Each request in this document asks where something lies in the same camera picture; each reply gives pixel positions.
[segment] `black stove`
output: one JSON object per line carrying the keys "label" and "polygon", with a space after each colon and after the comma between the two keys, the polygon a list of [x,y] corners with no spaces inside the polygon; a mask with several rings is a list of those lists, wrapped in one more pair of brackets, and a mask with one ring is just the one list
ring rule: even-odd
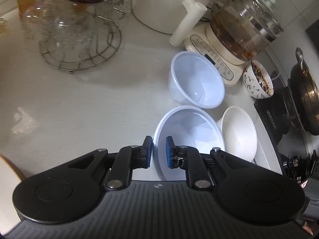
{"label": "black stove", "polygon": [[307,152],[290,80],[286,87],[279,80],[274,81],[274,88],[274,95],[256,100],[255,108],[272,142],[283,175],[301,183],[309,177],[316,153],[310,157]]}

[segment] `handle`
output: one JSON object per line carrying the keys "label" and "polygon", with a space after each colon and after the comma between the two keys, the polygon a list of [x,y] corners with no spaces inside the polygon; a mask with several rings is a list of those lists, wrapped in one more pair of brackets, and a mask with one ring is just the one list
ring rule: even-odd
{"label": "handle", "polygon": [[297,61],[299,63],[299,66],[300,66],[301,70],[303,70],[303,67],[302,67],[302,65],[303,65],[302,64],[303,63],[303,53],[302,53],[301,48],[299,48],[299,47],[296,48],[296,59],[297,59]]}
{"label": "handle", "polygon": [[195,27],[207,11],[205,5],[200,2],[195,2],[194,0],[183,0],[183,5],[187,10],[187,14],[169,39],[169,42],[173,46],[179,46],[190,30]]}

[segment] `bowl rim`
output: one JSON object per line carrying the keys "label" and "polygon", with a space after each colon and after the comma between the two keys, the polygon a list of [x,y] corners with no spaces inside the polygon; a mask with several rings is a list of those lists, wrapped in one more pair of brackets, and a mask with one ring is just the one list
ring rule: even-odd
{"label": "bowl rim", "polygon": [[255,151],[255,156],[256,156],[256,153],[257,153],[257,147],[258,147],[258,137],[257,137],[257,131],[256,131],[256,127],[255,127],[255,124],[252,120],[252,118],[250,117],[250,115],[241,107],[238,107],[238,106],[230,106],[228,107],[223,116],[222,116],[222,119],[221,119],[221,135],[223,136],[223,123],[224,123],[224,117],[226,115],[226,113],[228,113],[231,109],[237,109],[238,111],[240,111],[243,115],[245,115],[247,117],[248,120],[251,120],[251,123],[253,124],[253,127],[254,127],[254,130],[253,130],[253,135],[254,135],[254,151]]}
{"label": "bowl rim", "polygon": [[215,128],[217,128],[216,130],[219,131],[219,134],[220,134],[220,137],[221,137],[221,141],[222,141],[222,145],[223,145],[223,148],[221,148],[221,150],[225,151],[225,141],[224,141],[223,134],[222,134],[221,130],[219,129],[216,121],[207,112],[205,112],[202,109],[200,109],[198,107],[195,107],[195,106],[187,106],[187,105],[186,106],[178,106],[178,107],[170,110],[168,113],[166,113],[164,115],[164,117],[158,123],[157,128],[156,128],[155,133],[154,133],[154,136],[153,136],[153,153],[152,153],[152,157],[153,157],[155,170],[156,170],[159,178],[162,181],[166,181],[167,179],[165,178],[164,173],[162,172],[162,168],[161,168],[161,166],[159,164],[158,143],[159,143],[160,135],[161,135],[163,126],[167,122],[167,120],[172,115],[174,115],[175,113],[180,112],[180,111],[184,111],[184,110],[192,110],[193,112],[196,112],[197,114],[205,117],[205,120],[208,122],[208,124],[212,128],[213,128],[212,123],[214,123],[215,124]]}
{"label": "bowl rim", "polygon": [[261,62],[257,61],[256,59],[251,60],[251,62],[250,62],[250,64],[249,64],[249,67],[251,67],[252,70],[253,70],[253,66],[252,66],[253,61],[254,61],[254,62],[257,62],[257,64],[256,64],[257,67],[258,67],[258,68],[261,68],[261,70],[264,70],[264,72],[267,74],[266,77],[269,78],[269,80],[270,80],[270,85],[271,85],[270,88],[271,88],[272,93],[271,93],[271,94],[266,93],[266,91],[263,89],[263,87],[262,87],[262,86],[260,85],[260,83],[258,82],[259,86],[260,86],[261,89],[265,92],[265,94],[267,94],[269,97],[273,96],[273,95],[274,95],[274,85],[273,85],[273,83],[272,83],[272,79],[270,78],[269,73],[267,72],[266,68],[261,64]]}
{"label": "bowl rim", "polygon": [[[220,84],[222,84],[222,92],[223,92],[223,95],[221,97],[221,101],[216,103],[216,104],[213,104],[213,105],[207,105],[207,104],[201,104],[201,103],[198,103],[196,101],[194,101],[191,97],[188,96],[188,94],[182,89],[181,85],[179,84],[178,80],[177,80],[177,77],[176,77],[176,74],[175,74],[175,62],[176,60],[181,57],[181,56],[184,56],[186,54],[190,54],[190,55],[193,55],[201,60],[203,60],[210,68],[211,70],[217,75],[217,79],[218,81],[220,82]],[[218,72],[218,70],[215,68],[214,65],[212,65],[212,63],[207,59],[205,58],[204,56],[202,56],[201,54],[199,53],[196,53],[196,52],[191,52],[191,51],[181,51],[179,53],[177,53],[172,61],[171,61],[171,75],[172,75],[172,78],[174,80],[174,83],[176,84],[178,90],[183,94],[183,96],[189,101],[191,102],[192,104],[194,104],[195,106],[199,107],[199,108],[202,108],[202,109],[214,109],[214,108],[217,108],[224,100],[224,97],[225,97],[225,85],[224,85],[224,82],[223,80],[221,79],[221,75],[220,73]]]}

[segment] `patterned bowl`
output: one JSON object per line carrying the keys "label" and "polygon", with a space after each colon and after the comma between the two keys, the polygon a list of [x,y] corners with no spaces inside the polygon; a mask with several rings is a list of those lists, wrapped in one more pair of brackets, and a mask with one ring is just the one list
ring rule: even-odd
{"label": "patterned bowl", "polygon": [[272,80],[257,60],[252,60],[244,70],[241,85],[249,96],[256,99],[269,98],[274,94]]}

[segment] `white pot handle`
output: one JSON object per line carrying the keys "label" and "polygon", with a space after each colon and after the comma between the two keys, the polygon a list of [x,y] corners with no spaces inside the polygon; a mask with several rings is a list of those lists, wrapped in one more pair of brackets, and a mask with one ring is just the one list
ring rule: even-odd
{"label": "white pot handle", "polygon": [[207,11],[205,5],[194,0],[183,0],[183,5],[187,10],[187,14],[169,39],[173,46],[179,46]]}

